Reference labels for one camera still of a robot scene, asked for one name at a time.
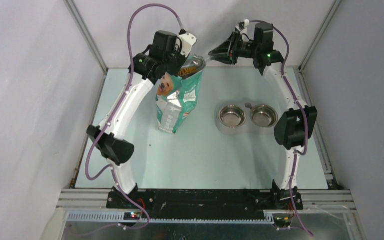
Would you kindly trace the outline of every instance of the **white robotic arm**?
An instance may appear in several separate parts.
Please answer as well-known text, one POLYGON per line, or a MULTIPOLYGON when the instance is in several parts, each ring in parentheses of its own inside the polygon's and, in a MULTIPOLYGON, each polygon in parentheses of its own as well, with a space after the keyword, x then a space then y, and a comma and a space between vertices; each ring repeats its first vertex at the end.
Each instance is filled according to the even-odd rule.
MULTIPOLYGON (((264 69, 264 77, 270 83, 275 91, 277 91, 277 101, 280 104, 281 112, 286 112, 289 109, 298 110, 299 107, 296 102, 299 102, 302 106, 307 105, 307 103, 301 99, 300 95, 297 95, 298 100, 294 100, 292 94, 286 83, 281 78, 282 74, 280 72, 281 63, 276 62, 264 69)), ((289 187, 289 177, 292 175, 292 166, 293 166, 293 157, 296 151, 302 152, 303 146, 294 146, 290 149, 282 148, 280 151, 277 174, 274 178, 274 182, 277 184, 279 189, 287 189, 289 187)), ((296 159, 296 166, 299 163, 299 155, 296 159)), ((295 170, 294 177, 292 180, 292 187, 296 186, 296 173, 295 170)))
POLYGON ((317 110, 314 106, 307 106, 299 95, 295 95, 296 90, 283 78, 283 56, 273 49, 274 29, 268 22, 246 19, 235 27, 227 40, 210 51, 209 55, 216 61, 230 65, 236 64, 239 57, 252 58, 254 67, 271 84, 273 90, 277 91, 276 96, 283 115, 274 127, 274 137, 284 148, 280 153, 271 190, 276 198, 276 206, 282 208, 287 206, 291 196, 286 190, 293 189, 293 195, 297 191, 298 153, 302 152, 307 144, 306 140, 311 137, 317 110), (255 25, 254 39, 245 35, 246 26, 250 22, 258 22, 255 25))
POLYGON ((170 32, 158 31, 153 44, 147 48, 149 55, 139 53, 133 58, 134 73, 127 74, 127 79, 133 74, 130 86, 124 85, 124 89, 99 125, 90 125, 87 129, 87 134, 94 140, 107 125, 96 147, 112 165, 118 179, 116 184, 120 184, 121 189, 127 194, 136 187, 129 161, 134 146, 124 140, 130 120, 159 78, 166 72, 172 75, 179 72, 196 40, 196 36, 190 32, 181 32, 176 36, 170 32), (124 100, 118 106, 117 103, 123 95, 124 100))

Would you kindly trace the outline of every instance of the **stainless steel bowl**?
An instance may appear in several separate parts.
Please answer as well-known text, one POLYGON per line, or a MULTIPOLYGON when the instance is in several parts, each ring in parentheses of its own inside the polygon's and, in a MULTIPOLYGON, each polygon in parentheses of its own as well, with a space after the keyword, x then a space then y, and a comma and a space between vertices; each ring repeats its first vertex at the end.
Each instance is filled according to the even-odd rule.
POLYGON ((268 128, 277 122, 277 113, 271 106, 260 104, 251 109, 252 122, 262 128, 268 128))
POLYGON ((218 119, 229 128, 236 128, 245 122, 245 112, 236 105, 227 105, 218 112, 218 119))

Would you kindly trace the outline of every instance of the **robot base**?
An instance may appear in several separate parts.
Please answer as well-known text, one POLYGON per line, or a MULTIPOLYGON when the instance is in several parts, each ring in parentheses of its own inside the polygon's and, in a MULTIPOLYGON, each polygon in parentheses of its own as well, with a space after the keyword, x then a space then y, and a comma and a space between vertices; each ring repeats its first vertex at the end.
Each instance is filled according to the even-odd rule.
MULTIPOLYGON (((295 192, 295 204, 303 209, 301 195, 295 192)), ((153 219, 181 220, 263 220, 263 210, 287 210, 288 190, 268 189, 137 189, 128 196, 145 209, 153 219)), ((112 188, 106 203, 108 209, 136 209, 112 188)))

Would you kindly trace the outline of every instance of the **black bracket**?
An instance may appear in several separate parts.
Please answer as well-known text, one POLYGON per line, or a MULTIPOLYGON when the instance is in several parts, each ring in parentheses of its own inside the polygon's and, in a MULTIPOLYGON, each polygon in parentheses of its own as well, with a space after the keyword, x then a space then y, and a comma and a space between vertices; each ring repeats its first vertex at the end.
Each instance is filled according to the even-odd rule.
MULTIPOLYGON (((303 209, 301 195, 294 188, 298 210, 303 209)), ((139 205, 145 205, 153 218, 182 220, 261 220, 263 210, 287 210, 288 190, 259 189, 137 189, 129 195, 139 205)), ((106 202, 108 209, 136 209, 116 188, 106 202)))
MULTIPOLYGON (((151 191, 138 191, 137 184, 134 189, 127 195, 131 200, 135 201, 137 204, 144 207, 146 210, 153 209, 153 203, 155 199, 155 194, 151 191)), ((108 193, 108 198, 106 200, 107 209, 136 209, 137 207, 133 205, 129 200, 127 200, 122 193, 120 193, 117 188, 114 186, 111 188, 111 191, 108 193)))
MULTIPOLYGON (((273 204, 276 209, 288 209, 289 203, 291 202, 289 189, 280 189, 273 180, 270 193, 273 197, 273 204)), ((296 209, 304 209, 301 194, 298 192, 298 187, 295 186, 294 188, 292 188, 292 194, 296 209)))
MULTIPOLYGON (((92 141, 100 134, 99 126, 89 125, 87 127, 87 135, 92 141)), ((103 133, 96 148, 100 150, 102 156, 106 159, 111 159, 116 165, 127 162, 134 152, 134 145, 126 140, 118 140, 114 138, 114 134, 103 133)))
MULTIPOLYGON (((311 138, 317 120, 317 109, 315 106, 305 106, 305 115, 308 120, 308 139, 311 138)), ((304 118, 300 109, 289 109, 284 112, 277 124, 274 126, 274 138, 279 145, 286 149, 295 146, 303 146, 305 143, 304 118)))

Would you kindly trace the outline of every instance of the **dog food bag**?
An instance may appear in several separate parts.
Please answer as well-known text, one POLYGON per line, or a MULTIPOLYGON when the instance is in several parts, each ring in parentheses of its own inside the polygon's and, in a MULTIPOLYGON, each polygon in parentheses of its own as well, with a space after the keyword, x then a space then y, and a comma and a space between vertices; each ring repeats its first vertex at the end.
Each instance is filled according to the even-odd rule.
POLYGON ((178 76, 165 73, 162 77, 155 98, 159 129, 176 133, 196 107, 204 67, 203 57, 192 56, 186 60, 178 76))

